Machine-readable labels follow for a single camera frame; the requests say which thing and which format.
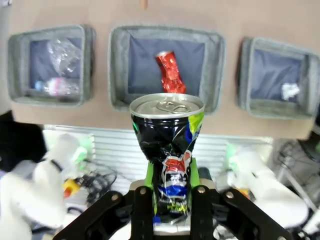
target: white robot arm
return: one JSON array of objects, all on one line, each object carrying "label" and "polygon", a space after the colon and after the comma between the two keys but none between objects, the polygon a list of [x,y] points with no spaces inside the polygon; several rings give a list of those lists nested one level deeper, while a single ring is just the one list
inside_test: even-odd
[{"label": "white robot arm", "polygon": [[254,148],[234,146],[234,152],[229,163],[235,177],[229,184],[250,189],[254,203],[283,228],[301,225],[308,217],[305,202],[276,179]]},{"label": "white robot arm", "polygon": [[30,221],[59,228],[67,215],[64,203],[64,173],[75,165],[80,144],[68,134],[34,169],[32,180],[9,172],[0,180],[0,235],[4,240],[30,240]]}]

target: gray bin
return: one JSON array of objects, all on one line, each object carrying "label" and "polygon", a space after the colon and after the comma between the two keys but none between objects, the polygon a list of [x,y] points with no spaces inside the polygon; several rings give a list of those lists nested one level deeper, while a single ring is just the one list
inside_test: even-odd
[{"label": "gray bin", "polygon": [[117,26],[108,45],[108,96],[112,107],[128,111],[130,103],[147,94],[163,93],[160,52],[174,51],[186,94],[199,96],[205,113],[218,107],[226,43],[216,33],[163,25]]},{"label": "gray bin", "polygon": [[[284,97],[284,85],[298,93]],[[238,105],[251,115],[274,119],[314,118],[320,99],[320,60],[307,50],[246,37],[238,74]]]},{"label": "gray bin", "polygon": [[[39,51],[41,43],[60,38],[74,41],[74,45],[78,45],[81,51],[80,60],[77,63],[79,95],[69,98],[49,96],[31,87],[39,76],[45,75],[49,78],[50,74],[54,73],[45,57],[40,56],[40,60],[34,60],[34,52],[45,52]],[[94,41],[94,30],[87,25],[59,26],[12,35],[8,41],[7,71],[7,86],[11,99],[20,104],[47,107],[77,107],[88,101],[92,92]],[[39,64],[38,66],[33,65],[35,61]]]}]

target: crushed red can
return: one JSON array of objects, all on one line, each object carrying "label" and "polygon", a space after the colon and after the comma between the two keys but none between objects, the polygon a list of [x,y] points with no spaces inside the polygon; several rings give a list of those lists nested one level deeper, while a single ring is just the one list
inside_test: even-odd
[{"label": "crushed red can", "polygon": [[162,73],[162,85],[166,93],[184,94],[186,86],[181,79],[173,51],[162,51],[155,57]]}]

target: black cloth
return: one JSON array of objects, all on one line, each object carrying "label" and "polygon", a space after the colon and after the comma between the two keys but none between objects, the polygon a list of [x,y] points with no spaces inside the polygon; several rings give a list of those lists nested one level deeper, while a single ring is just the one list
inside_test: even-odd
[{"label": "black cloth", "polygon": [[15,122],[11,111],[0,116],[0,170],[10,172],[23,160],[38,163],[46,151],[38,125]]}]

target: bolt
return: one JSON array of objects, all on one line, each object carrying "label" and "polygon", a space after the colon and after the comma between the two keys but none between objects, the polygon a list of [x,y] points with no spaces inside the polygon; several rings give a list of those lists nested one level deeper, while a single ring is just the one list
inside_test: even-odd
[{"label": "bolt", "polygon": [[145,187],[141,188],[140,189],[140,194],[143,195],[143,194],[146,194],[147,190]]},{"label": "bolt", "polygon": [[201,193],[201,194],[203,194],[205,191],[206,190],[205,190],[205,188],[203,186],[198,188],[198,192]]},{"label": "bolt", "polygon": [[111,200],[112,200],[112,201],[115,201],[115,200],[117,200],[117,199],[118,199],[118,195],[117,195],[117,194],[112,195],[112,197],[111,197]]},{"label": "bolt", "polygon": [[232,192],[230,192],[230,191],[228,191],[225,195],[226,195],[226,197],[228,199],[233,199],[234,198],[234,194]]}]

